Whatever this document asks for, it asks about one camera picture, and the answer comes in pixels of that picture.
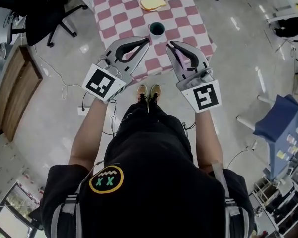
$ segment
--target black t-shirt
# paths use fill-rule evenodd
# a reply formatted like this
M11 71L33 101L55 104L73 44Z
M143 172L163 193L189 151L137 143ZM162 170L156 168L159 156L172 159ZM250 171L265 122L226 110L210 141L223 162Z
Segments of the black t-shirt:
M105 168L81 187L83 237L224 237L224 188L195 167L178 136L159 122L124 135L110 143ZM87 174L80 165L51 167L41 203L47 237L54 210ZM244 178L224 175L231 197L253 218Z

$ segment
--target blue cloth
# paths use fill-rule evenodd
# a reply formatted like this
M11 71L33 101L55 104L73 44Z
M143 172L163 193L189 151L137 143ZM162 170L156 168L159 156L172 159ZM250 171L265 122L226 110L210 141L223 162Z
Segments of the blue cloth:
M298 144L298 103L289 94L285 97L277 95L276 102L267 115L255 125L254 134L264 138L269 145L270 172L265 169L267 178L275 178L291 160L293 154L288 152L293 146L287 141L290 134ZM277 153L285 153L284 158L277 157Z

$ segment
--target cup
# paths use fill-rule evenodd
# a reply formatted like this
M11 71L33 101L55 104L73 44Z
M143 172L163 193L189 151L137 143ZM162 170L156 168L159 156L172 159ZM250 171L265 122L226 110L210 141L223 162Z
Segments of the cup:
M155 22L149 26L149 31L152 39L158 39L164 34L165 27L162 23Z

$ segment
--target window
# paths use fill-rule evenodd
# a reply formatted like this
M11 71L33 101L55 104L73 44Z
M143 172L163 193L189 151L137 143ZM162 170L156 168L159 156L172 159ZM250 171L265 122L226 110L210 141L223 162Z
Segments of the window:
M28 217L36 208L37 201L16 183L0 204L0 238L45 238Z

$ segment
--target tan sneaker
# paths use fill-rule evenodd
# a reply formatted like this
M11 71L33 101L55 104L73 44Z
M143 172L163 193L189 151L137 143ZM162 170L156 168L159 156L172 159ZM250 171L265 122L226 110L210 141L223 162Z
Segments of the tan sneaker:
M148 90L147 87L145 85L140 85L137 88L137 99L138 102L140 101L145 101L147 102L147 94L148 94Z
M154 85L152 88L151 88L151 91L150 91L150 98L149 98L149 102L150 101L154 101L158 104L158 101L160 99L160 96L162 94L162 89L161 89L161 86L159 85Z

